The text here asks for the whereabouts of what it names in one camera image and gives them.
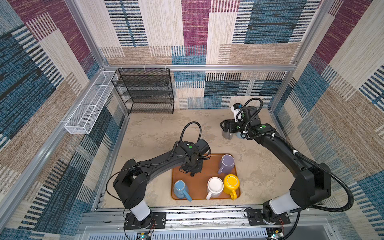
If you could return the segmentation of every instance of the mug handle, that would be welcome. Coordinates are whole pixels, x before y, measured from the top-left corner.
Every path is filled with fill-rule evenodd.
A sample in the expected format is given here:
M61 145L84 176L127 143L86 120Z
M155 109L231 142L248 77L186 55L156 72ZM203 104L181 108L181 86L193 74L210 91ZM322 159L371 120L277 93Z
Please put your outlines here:
M220 169L218 170L217 174L220 174L223 172L224 166L221 166Z
M209 192L206 199L209 200L212 197L212 192Z
M232 198L232 200L236 200L236 199L237 199L237 194L236 194L236 191L235 191L235 190L232 190L232 192L231 192L231 198Z
M183 193L184 193L185 197L188 199L188 201L192 202L192 198L191 198L191 196L187 193L187 191L183 190Z

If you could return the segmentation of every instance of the yellow mug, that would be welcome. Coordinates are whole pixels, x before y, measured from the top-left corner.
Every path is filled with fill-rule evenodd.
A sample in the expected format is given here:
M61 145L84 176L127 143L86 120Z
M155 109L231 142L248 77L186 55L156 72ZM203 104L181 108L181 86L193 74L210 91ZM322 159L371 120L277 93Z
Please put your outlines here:
M233 174L228 174L227 176L225 176L223 183L224 183L224 192L226 194L231 195L232 200L236 200L237 199L236 190L240 186L239 178Z

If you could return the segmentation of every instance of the purple mug handle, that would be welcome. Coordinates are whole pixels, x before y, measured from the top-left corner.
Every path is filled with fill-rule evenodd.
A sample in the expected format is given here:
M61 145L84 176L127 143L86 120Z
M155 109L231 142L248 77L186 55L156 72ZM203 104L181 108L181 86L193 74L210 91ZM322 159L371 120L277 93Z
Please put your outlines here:
M221 166L220 169L218 170L217 174L220 174L223 172L224 166Z

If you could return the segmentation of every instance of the gray cup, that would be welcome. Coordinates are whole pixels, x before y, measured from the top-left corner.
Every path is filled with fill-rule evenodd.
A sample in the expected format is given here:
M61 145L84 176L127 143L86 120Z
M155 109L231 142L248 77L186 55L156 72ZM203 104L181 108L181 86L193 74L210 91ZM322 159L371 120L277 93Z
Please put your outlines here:
M232 169L234 168L234 166L235 166L235 159L231 155L225 154L221 158L219 170L218 170L217 174L221 174L222 172L223 173L230 173L232 171Z

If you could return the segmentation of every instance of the yellow mug handle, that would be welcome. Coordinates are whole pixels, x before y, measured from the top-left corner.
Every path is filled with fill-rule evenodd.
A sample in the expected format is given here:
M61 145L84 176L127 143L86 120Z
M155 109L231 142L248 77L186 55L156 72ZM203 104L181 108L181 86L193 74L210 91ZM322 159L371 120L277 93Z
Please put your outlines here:
M232 192L231 192L231 198L232 198L232 200L236 200L236 199L237 199L237 194L236 194L236 191L235 191L235 190L232 190Z

